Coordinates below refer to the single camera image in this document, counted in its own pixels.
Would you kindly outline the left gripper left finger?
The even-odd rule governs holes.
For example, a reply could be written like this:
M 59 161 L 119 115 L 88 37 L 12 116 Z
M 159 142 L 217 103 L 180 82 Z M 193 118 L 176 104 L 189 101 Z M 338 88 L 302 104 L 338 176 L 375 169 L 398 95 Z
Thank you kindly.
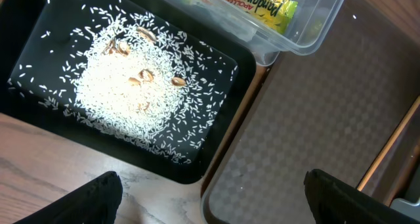
M 15 224 L 113 224 L 122 194 L 119 175 L 107 171 Z

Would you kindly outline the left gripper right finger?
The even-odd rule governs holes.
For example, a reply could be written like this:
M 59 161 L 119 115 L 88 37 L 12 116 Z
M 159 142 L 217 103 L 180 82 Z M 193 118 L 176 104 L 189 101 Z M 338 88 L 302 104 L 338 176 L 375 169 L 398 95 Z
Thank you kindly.
M 316 224 L 419 224 L 320 169 L 306 173 L 304 192 Z

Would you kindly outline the leftover rice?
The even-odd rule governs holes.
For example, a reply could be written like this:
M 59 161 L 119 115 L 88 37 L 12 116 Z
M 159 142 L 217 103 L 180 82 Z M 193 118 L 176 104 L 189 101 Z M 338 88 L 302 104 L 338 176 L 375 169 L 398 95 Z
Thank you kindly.
M 237 74 L 234 59 L 129 0 L 46 0 L 7 88 L 189 164 Z

